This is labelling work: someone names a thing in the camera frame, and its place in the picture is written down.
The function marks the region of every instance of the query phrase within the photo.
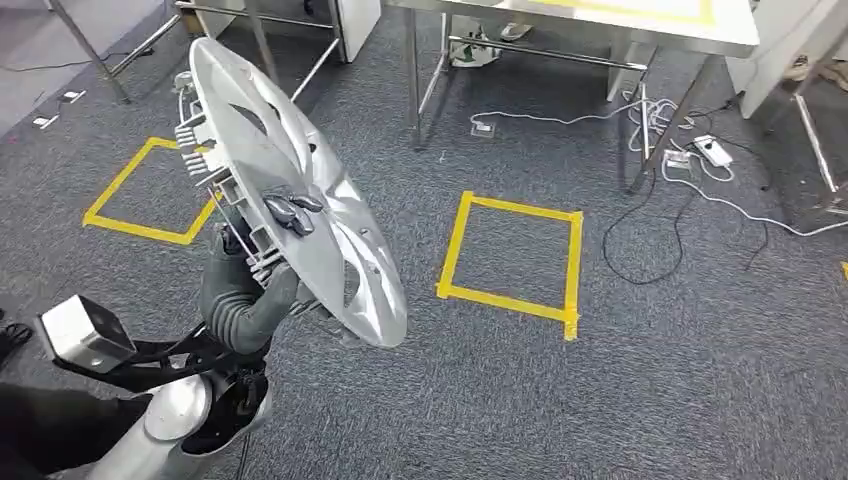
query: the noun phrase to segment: tabletop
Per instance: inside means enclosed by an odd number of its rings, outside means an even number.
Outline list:
[[[384,0],[387,5],[498,18],[569,36],[748,57],[759,35],[748,0]]]

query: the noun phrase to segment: yellow tape square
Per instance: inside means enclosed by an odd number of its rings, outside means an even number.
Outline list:
[[[140,237],[152,238],[154,240],[161,240],[163,242],[176,243],[179,245],[189,245],[194,240],[194,237],[197,236],[200,229],[203,228],[203,224],[206,223],[206,219],[209,218],[209,215],[212,214],[212,211],[215,210],[215,202],[212,199],[209,199],[206,202],[206,205],[200,210],[200,214],[197,215],[197,218],[191,223],[183,233],[179,232],[169,232],[167,230],[161,230],[158,228],[148,227],[145,225],[137,225],[135,223],[124,222],[121,220],[115,220],[113,218],[104,217],[102,215],[98,215],[98,212],[103,205],[109,200],[109,198],[115,194],[118,190],[118,187],[121,186],[122,183],[130,176],[133,170],[138,167],[138,164],[144,160],[144,157],[150,153],[156,147],[167,148],[170,150],[179,150],[177,147],[177,142],[173,140],[167,140],[159,137],[150,137],[144,142],[144,145],[133,155],[130,163],[127,164],[126,167],[121,170],[118,175],[112,180],[112,183],[106,187],[106,190],[100,194],[97,200],[94,201],[94,204],[89,207],[88,211],[85,212],[85,215],[82,217],[83,226],[86,225],[97,225],[98,227],[108,228],[110,230],[117,230],[119,232],[128,233],[130,235],[137,235]]]
[[[715,25],[715,14],[713,12],[712,0],[690,0],[696,2],[698,7],[697,15],[681,15],[674,13],[669,9],[672,2],[667,1],[663,5],[665,8],[650,8],[651,2],[645,1],[602,1],[602,0],[532,0],[538,3],[548,5],[557,5],[560,7],[586,8],[601,12],[609,12],[619,15],[629,15],[631,17],[649,18],[651,20],[691,23],[696,25],[713,26]]]
[[[465,226],[468,223],[468,215],[471,213],[472,205],[551,218],[571,224],[568,239],[568,265],[566,266],[565,275],[565,300],[562,308],[549,307],[504,295],[496,295],[453,285],[453,275],[456,271],[456,264],[459,261],[459,250],[462,247],[462,238],[465,235]],[[448,250],[445,254],[442,276],[436,285],[436,296],[439,298],[462,298],[472,302],[558,320],[564,324],[563,337],[565,340],[574,340],[577,338],[577,319],[579,317],[577,314],[577,291],[580,280],[580,247],[582,238],[583,212],[561,212],[559,210],[506,202],[494,198],[475,197],[474,192],[471,191],[462,192],[459,208],[457,208],[456,212],[453,233],[451,234]]]

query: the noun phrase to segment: gray carpet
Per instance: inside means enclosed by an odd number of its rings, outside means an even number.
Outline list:
[[[432,53],[437,17],[421,17],[420,41]],[[768,248],[745,271],[762,227],[696,200],[680,222],[679,271],[656,284],[631,285],[607,268],[600,249],[604,230],[644,198],[621,190],[621,175],[632,178],[636,165],[621,141],[629,123],[562,127],[499,119],[494,139],[468,134],[468,116],[479,111],[571,118],[611,109],[603,100],[604,70],[505,55],[485,70],[456,72],[437,92],[444,105],[426,148],[413,151],[401,25],[400,12],[388,9],[356,63],[323,70],[303,105],[383,225],[406,286],[407,341],[389,351],[347,349],[312,319],[284,326],[269,357],[276,413],[254,442],[247,478],[848,475],[848,285],[839,264],[845,232],[798,239],[770,229]],[[151,28],[148,20],[125,41]],[[272,45],[283,83],[293,85],[324,40],[277,33]],[[250,38],[232,29],[223,41],[247,54]],[[564,48],[551,32],[536,31],[529,40]],[[297,48],[284,49],[291,45]],[[19,125],[3,138],[0,307],[13,319],[28,321],[82,293],[113,309],[137,337],[172,337],[197,321],[208,224],[190,247],[80,225],[148,136],[170,138],[170,77],[185,67],[186,46],[174,32],[155,56],[131,67],[123,82],[139,100],[133,105],[113,104],[108,87],[87,69],[73,82],[89,90],[86,101],[64,109],[48,131]],[[698,61],[663,52],[651,75],[652,96],[679,98]],[[432,64],[425,63],[422,71]],[[720,106],[731,95],[721,72],[698,107]],[[845,118],[848,97],[822,85],[816,98],[831,116]],[[806,189],[820,180],[799,122],[790,117],[781,125],[784,133],[762,139],[755,123],[717,113],[715,132],[765,159],[728,148],[738,179],[707,188],[752,212],[798,220],[809,200],[800,181]],[[845,145],[844,138],[834,141]],[[133,179],[138,183],[109,206],[112,214],[162,226],[185,222],[194,199],[169,196],[189,188],[187,178],[155,166],[167,155],[147,160]],[[761,191],[770,176],[773,188]],[[436,298],[463,190],[584,212],[576,342],[563,342],[557,322]],[[646,208],[610,235],[616,267],[639,278],[669,268],[677,253],[672,220],[688,196],[658,181]],[[567,226],[506,215],[472,213],[457,283],[553,304],[562,293]],[[36,342],[2,378],[114,393],[56,370]],[[210,478],[230,478],[236,456]]]
[[[73,0],[63,5],[92,48],[102,54],[135,28],[138,18],[154,11],[163,12],[163,2],[167,3],[165,0]],[[113,56],[107,63],[114,65],[120,58]],[[28,72],[13,72],[7,68],[25,69],[87,59],[71,32],[56,14],[47,10],[43,0],[0,2],[0,66],[5,67],[0,68],[0,105],[3,105],[0,136],[55,95],[84,66]]]

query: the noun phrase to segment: white cable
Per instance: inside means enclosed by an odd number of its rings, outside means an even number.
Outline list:
[[[701,161],[701,170],[703,170],[703,171],[704,171],[704,173],[706,173],[708,177],[712,178],[712,179],[713,179],[713,180],[715,180],[716,182],[727,183],[727,182],[732,182],[732,181],[733,181],[733,179],[734,179],[734,178],[736,178],[736,175],[734,175],[734,174],[733,174],[733,170],[731,170],[731,169],[730,169],[730,167],[728,167],[727,165],[724,165],[722,168],[724,168],[725,170],[727,170],[727,173],[728,173],[730,176],[729,176],[729,177],[727,177],[727,178],[719,178],[719,177],[716,177],[715,175],[713,175],[712,173],[710,173],[710,171],[707,169],[707,164],[706,164],[706,163],[704,163],[704,157],[703,157],[703,156],[698,155],[697,153],[693,153],[693,152],[689,152],[689,153],[691,153],[692,155],[694,155],[694,156],[698,157],[698,160],[700,160],[700,161]]]
[[[630,92],[630,91],[622,91],[621,95],[624,97],[624,100],[627,101],[627,102],[630,102],[631,99],[633,98],[633,92]],[[588,120],[588,119],[609,120],[610,118],[612,118],[612,117],[618,115],[619,113],[627,110],[627,118],[630,119],[630,121],[633,122],[637,127],[641,127],[642,123],[641,123],[641,119],[639,118],[639,116],[636,116],[635,118],[633,116],[634,113],[640,113],[641,112],[641,110],[638,109],[638,107],[640,107],[640,106],[647,110],[647,113],[648,113],[648,115],[647,115],[648,116],[648,130],[651,131],[651,132],[657,133],[659,135],[662,135],[662,133],[665,131],[665,129],[668,128],[668,124],[671,122],[671,118],[666,116],[667,114],[665,113],[665,111],[667,109],[670,109],[671,112],[673,113],[675,110],[677,110],[677,104],[676,103],[674,103],[673,101],[671,101],[667,98],[663,98],[663,99],[660,99],[660,100],[657,100],[657,101],[652,101],[652,100],[648,100],[648,99],[640,100],[638,102],[628,103],[627,105],[625,105],[623,107],[620,107],[620,108],[613,110],[611,113],[609,113],[607,115],[584,115],[582,117],[577,117],[577,118],[572,119],[572,120],[560,120],[559,118],[536,117],[536,116],[533,116],[533,115],[528,115],[528,114],[523,114],[523,113],[522,114],[516,114],[516,113],[506,113],[506,112],[500,112],[500,111],[475,113],[474,115],[472,115],[470,117],[470,120],[471,120],[471,123],[479,126],[479,125],[482,124],[482,122],[477,120],[477,118],[487,116],[487,115],[500,115],[502,117],[528,118],[530,120],[539,120],[539,121],[542,121],[542,122],[556,122],[556,123],[561,123],[563,125],[573,125],[573,124],[575,124],[575,123],[577,123],[581,120]],[[691,117],[686,116],[686,117],[683,117],[683,118],[684,118],[685,123],[678,125],[678,128],[680,128],[681,130],[692,130],[693,128],[695,128],[695,121]],[[642,151],[641,148],[637,148],[635,146],[636,139],[637,139],[637,136],[639,135],[640,130],[641,130],[640,128],[636,128],[633,131],[633,134],[630,136],[630,140],[628,141],[627,146],[628,146],[628,148],[631,152],[641,152]],[[678,145],[674,140],[671,140],[671,144],[672,144],[672,146],[674,146],[674,148],[678,149],[681,152],[686,151],[683,148],[681,148],[680,145]],[[707,174],[707,176],[709,176],[713,180],[726,183],[726,182],[733,181],[733,179],[735,178],[733,170],[731,170],[727,166],[725,166],[724,168],[725,168],[725,170],[727,170],[727,173],[730,175],[728,178],[719,178],[719,177],[714,176],[713,174],[710,173],[709,170],[707,170],[706,165],[704,163],[704,157],[703,156],[701,156],[697,153],[694,153],[694,152],[690,152],[690,154],[698,157],[698,159],[700,160],[701,169],[704,171],[704,173]],[[670,178],[668,176],[668,174],[666,173],[666,169],[665,169],[666,161],[665,161],[665,159],[663,159],[663,161],[660,162],[660,163],[661,163],[660,170],[662,170],[662,176],[667,182],[682,183],[683,185],[686,185],[689,188],[694,189],[705,200],[710,201],[710,202],[723,203],[725,205],[733,207],[736,211],[738,211],[739,213],[744,215],[745,218],[747,218],[751,221],[765,222],[765,223],[770,223],[772,225],[777,225],[778,227],[781,227],[784,230],[786,230],[786,231],[788,231],[792,234],[798,235],[800,237],[812,237],[813,235],[818,235],[819,233],[823,233],[823,232],[827,232],[829,230],[833,230],[833,229],[836,229],[836,228],[848,226],[848,221],[845,221],[845,222],[834,223],[833,225],[828,225],[826,227],[818,228],[818,229],[813,230],[811,232],[800,232],[800,231],[795,230],[794,228],[790,227],[789,225],[786,225],[785,223],[781,223],[781,222],[779,222],[777,220],[773,220],[771,218],[754,217],[754,216],[750,215],[748,212],[746,212],[744,209],[742,209],[742,207],[740,207],[739,205],[736,205],[735,203],[733,203],[731,201],[725,200],[723,198],[711,197],[711,196],[707,195],[706,193],[704,193],[703,190],[701,190],[700,188],[698,188],[696,185],[694,185],[691,182],[688,182],[688,181],[682,180],[682,179]]]
[[[177,97],[177,108],[180,111],[180,123],[185,122],[185,112],[183,111],[183,93],[185,92],[185,87],[180,89],[180,95]]]
[[[723,198],[711,197],[711,196],[707,195],[706,193],[704,193],[703,190],[701,190],[700,188],[698,188],[695,184],[693,184],[691,182],[687,182],[686,180],[679,179],[679,178],[670,178],[668,176],[668,173],[666,173],[665,165],[666,165],[666,162],[663,161],[662,167],[660,169],[662,170],[663,178],[667,182],[682,183],[683,185],[686,185],[687,187],[698,192],[698,194],[700,194],[701,197],[704,198],[704,200],[708,200],[710,202],[723,203],[725,205],[733,207],[736,211],[738,211],[739,213],[744,215],[745,218],[747,218],[748,220],[752,220],[752,221],[755,221],[755,222],[771,223],[772,225],[777,225],[778,227],[785,229],[789,233],[794,233],[795,235],[798,235],[799,237],[812,237],[813,235],[817,235],[819,233],[826,232],[828,230],[833,230],[834,228],[848,226],[848,221],[845,221],[845,222],[834,223],[833,225],[828,225],[826,227],[818,228],[816,230],[813,230],[812,232],[799,232],[798,230],[795,230],[794,228],[790,227],[789,225],[786,225],[785,223],[778,222],[777,220],[772,220],[771,218],[754,217],[754,216],[748,214],[748,212],[746,212],[745,210],[743,210],[742,207],[740,207],[739,205],[736,205],[735,203],[733,203],[731,201],[725,200]]]
[[[483,122],[477,120],[477,117],[485,117],[489,115],[500,115],[502,117],[510,117],[510,118],[529,118],[530,120],[538,120],[540,122],[556,122],[561,123],[563,125],[573,125],[581,120],[595,119],[595,120],[609,120],[610,118],[618,115],[619,113],[627,110],[628,108],[638,106],[642,102],[631,103],[629,105],[625,105],[621,108],[617,108],[612,111],[612,113],[608,115],[585,115],[582,117],[577,117],[573,120],[560,120],[558,118],[550,118],[550,117],[535,117],[533,115],[527,115],[526,113],[506,113],[506,112],[481,112],[475,113],[471,115],[471,123],[474,125],[480,126]]]

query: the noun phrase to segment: yellow floor tape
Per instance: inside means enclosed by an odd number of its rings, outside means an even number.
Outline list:
[[[112,183],[106,187],[106,190],[97,197],[94,204],[92,204],[88,211],[85,212],[82,217],[83,226],[96,225],[98,227],[108,228],[110,230],[116,230],[130,235],[137,235],[139,237],[152,238],[163,242],[176,243],[179,245],[191,244],[194,237],[196,237],[200,232],[200,229],[203,228],[203,224],[206,223],[206,219],[209,218],[209,215],[211,215],[215,210],[215,202],[213,202],[212,199],[209,199],[209,201],[206,202],[206,205],[204,205],[200,210],[200,214],[198,214],[197,218],[194,219],[188,230],[183,233],[169,232],[167,230],[161,230],[145,225],[137,225],[135,223],[115,220],[98,214],[100,209],[103,208],[103,205],[105,205],[109,198],[118,190],[118,187],[120,187],[127,177],[130,176],[133,170],[138,167],[141,161],[144,160],[144,157],[146,157],[147,154],[156,147],[179,150],[177,142],[173,140],[167,140],[159,137],[148,138],[141,149],[133,155],[130,163],[128,163],[127,166],[118,173],[115,179],[112,180]]]
[[[468,223],[468,215],[471,213],[472,205],[496,208],[509,212],[525,215],[550,218],[569,222],[571,225],[568,241],[568,265],[565,275],[565,301],[562,308],[549,307],[536,303],[526,302],[515,298],[481,292],[470,288],[453,285],[453,276],[456,264],[459,260],[459,250],[462,247],[462,238],[465,235],[465,226]],[[483,303],[494,307],[506,308],[517,312],[550,318],[563,322],[563,337],[566,341],[577,338],[577,294],[580,280],[580,255],[581,242],[583,238],[583,212],[562,212],[547,208],[534,207],[520,203],[506,202],[494,198],[475,197],[471,191],[462,192],[459,200],[459,208],[456,212],[453,233],[451,234],[448,250],[445,254],[445,264],[442,267],[442,275],[436,285],[436,296],[439,298],[461,298],[472,302]]]

